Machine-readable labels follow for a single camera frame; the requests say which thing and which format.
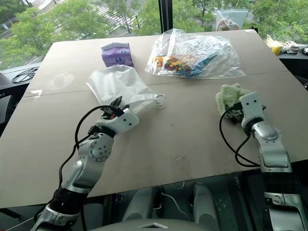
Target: green sponge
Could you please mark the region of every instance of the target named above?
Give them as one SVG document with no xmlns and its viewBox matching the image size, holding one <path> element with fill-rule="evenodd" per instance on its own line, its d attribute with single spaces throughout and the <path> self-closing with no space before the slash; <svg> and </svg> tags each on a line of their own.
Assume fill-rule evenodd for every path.
<svg viewBox="0 0 308 231">
<path fill-rule="evenodd" d="M 233 106 L 240 101 L 239 98 L 241 96 L 249 93 L 251 93 L 251 91 L 243 89 L 238 83 L 233 85 L 222 85 L 220 92 L 216 95 L 216 103 L 220 115 L 226 111 L 226 105 L 228 107 Z"/>
</svg>

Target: tree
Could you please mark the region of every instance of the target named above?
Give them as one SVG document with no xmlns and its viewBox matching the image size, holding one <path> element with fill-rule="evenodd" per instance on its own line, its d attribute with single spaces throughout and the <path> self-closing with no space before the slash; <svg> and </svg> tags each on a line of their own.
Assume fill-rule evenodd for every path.
<svg viewBox="0 0 308 231">
<path fill-rule="evenodd" d="M 231 6 L 231 9 L 250 9 L 251 4 L 249 0 L 224 0 L 224 8 L 229 8 Z"/>
<path fill-rule="evenodd" d="M 173 27 L 183 29 L 185 32 L 198 32 L 204 29 L 194 20 L 198 12 L 192 7 L 192 0 L 173 0 Z M 157 0 L 147 0 L 139 12 L 140 29 L 134 32 L 138 35 L 161 34 L 159 8 Z"/>
<path fill-rule="evenodd" d="M 254 10 L 255 26 L 261 37 L 267 34 L 280 41 L 308 43 L 308 5 L 302 0 L 259 0 Z"/>
<path fill-rule="evenodd" d="M 139 0 L 106 0 L 105 3 L 109 7 L 108 13 L 130 34 L 132 21 L 141 6 Z"/>
<path fill-rule="evenodd" d="M 15 17 L 16 13 L 23 12 L 26 6 L 19 0 L 1 0 L 0 4 L 0 23 Z"/>
<path fill-rule="evenodd" d="M 0 40 L 0 69 L 23 65 L 44 56 L 57 41 L 80 38 L 104 38 L 110 31 L 107 20 L 98 15 L 86 0 L 69 0 L 49 12 L 35 15 L 36 8 L 16 14 L 13 36 Z"/>
<path fill-rule="evenodd" d="M 213 31 L 213 22 L 215 21 L 216 17 L 212 14 L 212 12 L 206 13 L 202 19 L 202 26 L 203 22 L 206 23 L 204 31 Z"/>
<path fill-rule="evenodd" d="M 90 0 L 68 0 L 57 4 L 48 12 L 48 19 L 56 26 L 61 25 L 58 31 L 61 32 L 62 37 L 104 38 L 110 32 L 111 26 L 90 3 Z"/>
<path fill-rule="evenodd" d="M 35 16 L 35 8 L 17 13 L 18 23 L 13 24 L 13 36 L 0 40 L 2 52 L 1 69 L 23 65 L 34 56 L 45 55 L 52 45 L 54 25 L 44 20 L 43 15 Z"/>
<path fill-rule="evenodd" d="M 212 0 L 199 0 L 199 1 L 196 2 L 195 5 L 201 11 L 202 26 L 203 26 L 205 13 L 206 13 L 206 11 L 208 11 L 208 12 L 212 11 L 213 1 Z"/>
</svg>

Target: table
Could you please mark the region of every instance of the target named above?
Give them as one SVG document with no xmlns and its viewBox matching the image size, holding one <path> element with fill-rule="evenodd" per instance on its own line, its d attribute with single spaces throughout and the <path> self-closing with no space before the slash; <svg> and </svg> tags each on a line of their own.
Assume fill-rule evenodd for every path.
<svg viewBox="0 0 308 231">
<path fill-rule="evenodd" d="M 41 204 L 51 198 L 58 167 L 71 153 L 77 122 L 98 105 L 85 81 L 94 70 L 104 68 L 100 46 L 111 41 L 130 43 L 136 70 L 154 92 L 166 94 L 166 108 L 150 107 L 139 114 L 137 127 L 115 137 L 113 153 L 90 196 L 247 170 L 236 164 L 218 130 L 215 95 L 222 84 L 240 83 L 258 91 L 268 122 L 282 131 L 291 161 L 306 159 L 307 133 L 302 127 L 308 106 L 301 84 L 254 31 L 201 34 L 228 37 L 247 76 L 206 80 L 151 76 L 144 68 L 157 36 L 53 44 L 0 139 L 0 207 Z M 148 49 L 141 49 L 141 43 Z M 51 85 L 52 78 L 63 83 L 69 78 L 70 83 Z M 89 116 L 80 134 L 85 135 L 99 116 L 100 112 Z M 232 146 L 244 140 L 240 126 L 224 121 L 223 129 Z M 242 154 L 257 161 L 253 140 Z M 73 161 L 64 168 L 65 176 Z"/>
</svg>

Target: clear plastic bag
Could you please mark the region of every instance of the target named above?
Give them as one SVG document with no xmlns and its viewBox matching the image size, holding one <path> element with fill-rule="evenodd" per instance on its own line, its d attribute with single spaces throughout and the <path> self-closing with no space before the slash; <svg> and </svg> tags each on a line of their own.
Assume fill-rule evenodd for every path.
<svg viewBox="0 0 308 231">
<path fill-rule="evenodd" d="M 158 76 L 229 78 L 245 75 L 240 66 L 227 39 L 172 29 L 155 41 L 145 71 Z"/>
<path fill-rule="evenodd" d="M 216 14 L 216 30 L 240 30 L 242 29 L 245 19 L 248 15 L 247 9 L 231 9 L 217 10 Z"/>
</svg>

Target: window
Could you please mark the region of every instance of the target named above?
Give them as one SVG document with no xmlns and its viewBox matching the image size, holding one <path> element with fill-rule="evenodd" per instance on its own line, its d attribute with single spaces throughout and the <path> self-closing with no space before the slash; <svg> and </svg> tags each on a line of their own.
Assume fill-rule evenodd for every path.
<svg viewBox="0 0 308 231">
<path fill-rule="evenodd" d="M 160 34 L 158 0 L 1 0 L 0 70 L 41 62 L 57 41 Z"/>
<path fill-rule="evenodd" d="M 159 1 L 186 32 L 257 27 L 308 43 L 306 0 L 1 0 L 0 70 L 41 62 L 57 41 L 161 34 Z"/>
<path fill-rule="evenodd" d="M 306 0 L 173 0 L 173 26 L 186 32 L 257 27 L 259 35 L 308 43 Z"/>
</svg>

